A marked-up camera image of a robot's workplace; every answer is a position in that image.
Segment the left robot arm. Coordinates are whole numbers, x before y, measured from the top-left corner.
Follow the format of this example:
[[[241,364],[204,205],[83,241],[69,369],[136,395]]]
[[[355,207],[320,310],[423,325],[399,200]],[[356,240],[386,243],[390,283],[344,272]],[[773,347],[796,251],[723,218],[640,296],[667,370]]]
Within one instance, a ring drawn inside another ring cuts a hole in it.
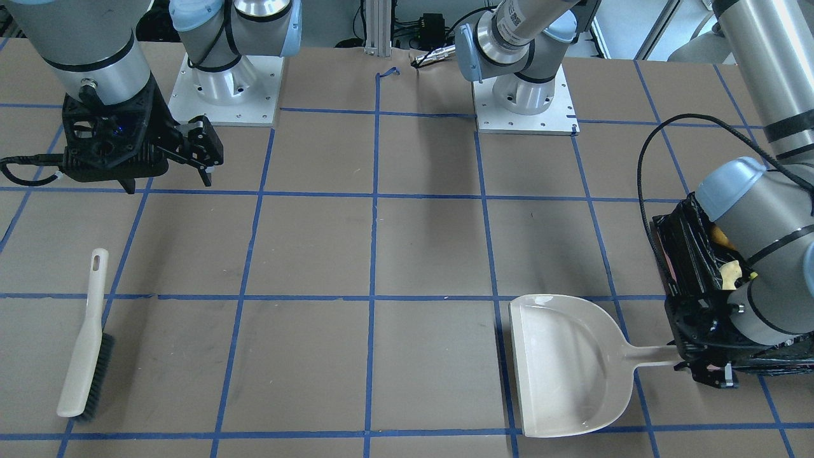
[[[710,173],[669,215],[642,225],[666,283],[680,359],[695,382],[738,385],[736,372],[812,372],[812,31],[797,1],[714,1],[712,12],[740,67],[773,153],[703,114],[753,155]]]

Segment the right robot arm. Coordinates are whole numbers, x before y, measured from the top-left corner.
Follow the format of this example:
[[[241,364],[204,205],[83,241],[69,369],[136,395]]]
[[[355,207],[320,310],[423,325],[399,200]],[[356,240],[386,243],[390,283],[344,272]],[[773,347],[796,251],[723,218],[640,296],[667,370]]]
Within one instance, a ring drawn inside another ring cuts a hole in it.
[[[172,113],[137,42],[148,1],[4,1],[65,87],[63,153],[9,156],[2,174],[20,186],[63,176],[80,183],[116,181],[129,194],[136,179],[193,167],[203,185],[224,164],[214,110],[270,102],[253,56],[281,60],[301,46],[300,1],[171,1],[172,28],[186,50],[185,73],[204,107]]]

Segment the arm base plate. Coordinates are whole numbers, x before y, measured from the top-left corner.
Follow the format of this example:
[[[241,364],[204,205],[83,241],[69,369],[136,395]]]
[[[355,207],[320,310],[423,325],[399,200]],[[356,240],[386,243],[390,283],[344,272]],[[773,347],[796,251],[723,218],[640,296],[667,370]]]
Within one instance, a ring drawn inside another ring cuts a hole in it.
[[[215,127],[272,127],[284,64],[279,56],[250,55],[231,69],[210,73],[183,60],[169,110],[176,121],[203,115]]]
[[[472,83],[477,128],[481,134],[546,134],[576,136],[581,132],[566,73],[541,89],[526,81],[509,83],[514,75]]]

